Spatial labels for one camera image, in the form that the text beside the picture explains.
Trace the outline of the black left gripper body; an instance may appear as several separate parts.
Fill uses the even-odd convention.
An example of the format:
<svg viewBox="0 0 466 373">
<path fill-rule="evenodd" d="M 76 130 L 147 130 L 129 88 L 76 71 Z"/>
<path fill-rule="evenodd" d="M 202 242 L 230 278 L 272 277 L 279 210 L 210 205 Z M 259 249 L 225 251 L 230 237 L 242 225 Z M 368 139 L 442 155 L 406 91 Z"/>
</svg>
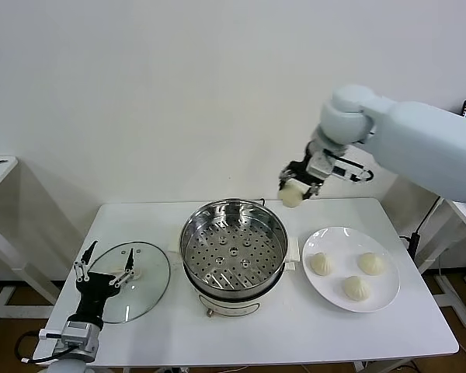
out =
<svg viewBox="0 0 466 373">
<path fill-rule="evenodd" d="M 88 278 L 76 284 L 81 294 L 76 313 L 101 318 L 107 299 L 118 295 L 120 289 L 115 287 L 116 277 L 112 274 L 88 272 Z"/>
</svg>

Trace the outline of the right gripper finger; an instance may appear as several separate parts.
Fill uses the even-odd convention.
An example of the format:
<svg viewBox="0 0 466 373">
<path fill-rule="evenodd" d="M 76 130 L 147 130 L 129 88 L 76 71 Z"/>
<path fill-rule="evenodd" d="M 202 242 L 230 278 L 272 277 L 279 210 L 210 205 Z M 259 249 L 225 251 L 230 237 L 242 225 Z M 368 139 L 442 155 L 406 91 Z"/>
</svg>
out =
<svg viewBox="0 0 466 373">
<path fill-rule="evenodd" d="M 282 190 L 285 187 L 285 184 L 288 180 L 292 179 L 294 177 L 294 173 L 292 168 L 290 167 L 290 164 L 285 166 L 279 175 L 279 190 Z"/>
<path fill-rule="evenodd" d="M 303 193 L 302 199 L 303 200 L 308 200 L 314 196 L 318 196 L 319 190 L 322 187 L 322 181 L 321 180 L 312 180 L 311 182 L 309 181 L 304 181 L 304 185 L 307 187 L 307 190 Z"/>
</svg>

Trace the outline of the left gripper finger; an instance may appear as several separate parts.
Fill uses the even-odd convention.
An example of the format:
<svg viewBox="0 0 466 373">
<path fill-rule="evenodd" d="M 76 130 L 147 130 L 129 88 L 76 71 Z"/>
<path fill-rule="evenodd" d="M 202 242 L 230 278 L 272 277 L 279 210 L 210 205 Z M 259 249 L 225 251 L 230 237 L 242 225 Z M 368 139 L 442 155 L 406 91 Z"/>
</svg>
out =
<svg viewBox="0 0 466 373">
<path fill-rule="evenodd" d="M 134 249 L 131 249 L 127 257 L 127 262 L 122 271 L 115 274 L 114 279 L 109 282 L 109 285 L 119 288 L 134 276 Z"/>
<path fill-rule="evenodd" d="M 73 263 L 73 269 L 75 270 L 76 281 L 78 283 L 89 281 L 89 262 L 97 243 L 97 240 L 93 241 L 90 247 L 84 251 L 81 258 Z"/>
</svg>

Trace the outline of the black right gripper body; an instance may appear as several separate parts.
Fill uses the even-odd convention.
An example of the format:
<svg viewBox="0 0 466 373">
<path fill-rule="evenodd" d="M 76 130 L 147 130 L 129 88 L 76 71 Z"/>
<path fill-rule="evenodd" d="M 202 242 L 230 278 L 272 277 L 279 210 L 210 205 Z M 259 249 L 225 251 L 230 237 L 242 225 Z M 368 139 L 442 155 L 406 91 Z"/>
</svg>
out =
<svg viewBox="0 0 466 373">
<path fill-rule="evenodd" d="M 291 178 L 301 183 L 313 183 L 315 178 L 307 172 L 307 164 L 306 161 L 291 161 L 288 165 Z"/>
</svg>

